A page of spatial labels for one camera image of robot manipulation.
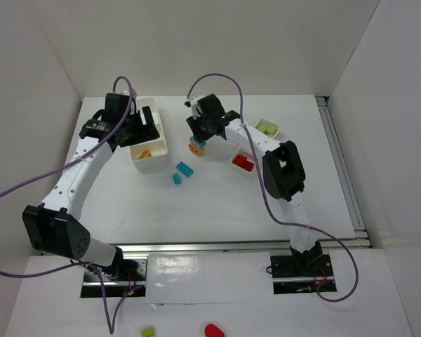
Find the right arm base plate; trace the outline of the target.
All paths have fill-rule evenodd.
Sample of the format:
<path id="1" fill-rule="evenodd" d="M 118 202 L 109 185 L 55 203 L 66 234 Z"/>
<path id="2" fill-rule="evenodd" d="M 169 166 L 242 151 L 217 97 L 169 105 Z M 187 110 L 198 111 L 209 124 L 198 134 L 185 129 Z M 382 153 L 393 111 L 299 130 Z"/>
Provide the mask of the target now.
<path id="1" fill-rule="evenodd" d="M 333 267 L 330 256 L 322 257 L 309 269 L 301 270 L 292 255 L 270 256 L 270 265 L 265 268 L 272 276 L 274 295 L 336 292 Z"/>

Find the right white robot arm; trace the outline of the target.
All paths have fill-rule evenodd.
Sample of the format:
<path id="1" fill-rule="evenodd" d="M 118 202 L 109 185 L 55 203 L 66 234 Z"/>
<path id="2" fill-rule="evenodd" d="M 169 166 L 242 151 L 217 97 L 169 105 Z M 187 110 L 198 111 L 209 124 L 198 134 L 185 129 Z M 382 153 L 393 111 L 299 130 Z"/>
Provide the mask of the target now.
<path id="1" fill-rule="evenodd" d="M 203 98 L 191 96 L 185 105 L 192 111 L 186 122 L 192 131 L 193 145 L 198 147 L 213 136 L 220 136 L 251 151 L 254 163 L 260 166 L 257 173 L 261 175 L 261 187 L 299 224 L 289 227 L 290 250 L 296 267 L 307 270 L 313 266 L 322 257 L 322 248 L 308 227 L 304 206 L 306 175 L 295 143 L 282 143 L 243 123 L 240 114 L 233 110 L 226 112 L 214 94 Z"/>

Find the red curved lego brick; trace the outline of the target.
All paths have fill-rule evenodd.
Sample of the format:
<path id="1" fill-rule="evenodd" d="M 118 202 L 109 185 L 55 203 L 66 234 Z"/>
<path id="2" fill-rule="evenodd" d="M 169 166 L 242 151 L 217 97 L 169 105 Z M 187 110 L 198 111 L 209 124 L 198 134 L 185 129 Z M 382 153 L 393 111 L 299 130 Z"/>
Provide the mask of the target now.
<path id="1" fill-rule="evenodd" d="M 244 159 L 240 162 L 240 167 L 247 172 L 251 172 L 255 168 L 255 164 L 247 159 Z"/>

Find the red sloped lego brick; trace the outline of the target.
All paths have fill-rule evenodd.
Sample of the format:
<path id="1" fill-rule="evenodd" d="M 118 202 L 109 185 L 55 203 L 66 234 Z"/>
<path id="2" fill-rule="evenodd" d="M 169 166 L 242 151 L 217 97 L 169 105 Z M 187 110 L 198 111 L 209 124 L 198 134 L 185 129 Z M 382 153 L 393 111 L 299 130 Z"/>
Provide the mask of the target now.
<path id="1" fill-rule="evenodd" d="M 244 159 L 247 159 L 247 157 L 245 157 L 245 156 L 243 156 L 241 154 L 238 154 L 238 155 L 235 156 L 235 158 L 233 158 L 232 163 L 235 166 L 240 167 L 240 162 L 243 161 Z"/>

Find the multicolour lego tower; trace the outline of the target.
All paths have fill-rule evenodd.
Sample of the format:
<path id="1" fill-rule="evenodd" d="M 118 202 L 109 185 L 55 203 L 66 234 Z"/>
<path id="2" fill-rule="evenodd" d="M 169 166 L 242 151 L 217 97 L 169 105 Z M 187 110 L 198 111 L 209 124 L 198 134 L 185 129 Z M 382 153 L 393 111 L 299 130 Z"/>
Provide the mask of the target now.
<path id="1" fill-rule="evenodd" d="M 194 137 L 191 137 L 189 139 L 189 149 L 198 157 L 201 157 L 205 152 L 206 147 L 206 141 L 198 142 L 194 139 Z"/>

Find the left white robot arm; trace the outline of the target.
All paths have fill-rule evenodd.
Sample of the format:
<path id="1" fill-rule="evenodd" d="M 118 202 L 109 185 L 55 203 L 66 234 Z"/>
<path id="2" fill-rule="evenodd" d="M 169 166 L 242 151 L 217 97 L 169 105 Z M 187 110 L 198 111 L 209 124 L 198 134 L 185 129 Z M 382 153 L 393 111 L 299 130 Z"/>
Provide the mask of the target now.
<path id="1" fill-rule="evenodd" d="M 39 205 L 28 205 L 22 213 L 32 248 L 92 263 L 110 279 L 124 276 L 134 264 L 119 247 L 92 238 L 79 219 L 95 179 L 116 148 L 158 140 L 159 124 L 153 98 L 108 93 L 105 106 L 82 126 L 71 166 Z"/>

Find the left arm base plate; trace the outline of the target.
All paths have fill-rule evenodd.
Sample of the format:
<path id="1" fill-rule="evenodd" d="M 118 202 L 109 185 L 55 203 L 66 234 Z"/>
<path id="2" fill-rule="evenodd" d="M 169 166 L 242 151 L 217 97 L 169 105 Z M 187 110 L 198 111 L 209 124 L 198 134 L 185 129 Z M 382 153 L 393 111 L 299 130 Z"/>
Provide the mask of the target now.
<path id="1" fill-rule="evenodd" d="M 147 257 L 125 259 L 125 268 L 117 277 L 110 277 L 101 270 L 105 295 L 108 298 L 142 298 L 146 296 Z M 88 267 L 83 274 L 81 298 L 102 298 L 100 278 Z"/>

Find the orange lego brick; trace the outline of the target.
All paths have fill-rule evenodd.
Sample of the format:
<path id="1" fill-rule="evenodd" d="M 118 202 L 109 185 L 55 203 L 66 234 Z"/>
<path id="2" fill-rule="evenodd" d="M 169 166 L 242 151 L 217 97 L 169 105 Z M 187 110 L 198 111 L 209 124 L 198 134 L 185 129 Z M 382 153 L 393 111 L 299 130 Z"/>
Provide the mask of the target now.
<path id="1" fill-rule="evenodd" d="M 140 156 L 138 157 L 139 160 L 150 158 L 152 156 L 152 152 L 150 150 L 143 151 Z"/>

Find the lime green lego brick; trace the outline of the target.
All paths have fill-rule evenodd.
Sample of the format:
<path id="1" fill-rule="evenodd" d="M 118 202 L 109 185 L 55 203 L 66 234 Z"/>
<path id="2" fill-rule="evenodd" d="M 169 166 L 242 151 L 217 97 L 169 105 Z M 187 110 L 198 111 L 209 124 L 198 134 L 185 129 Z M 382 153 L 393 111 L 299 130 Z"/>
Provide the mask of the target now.
<path id="1" fill-rule="evenodd" d="M 263 124 L 259 124 L 255 127 L 258 131 L 262 132 L 263 134 L 267 135 L 267 127 Z"/>
<path id="2" fill-rule="evenodd" d="M 275 135 L 277 134 L 277 128 L 269 126 L 268 128 L 266 128 L 265 134 L 269 136 L 270 138 L 274 138 Z"/>

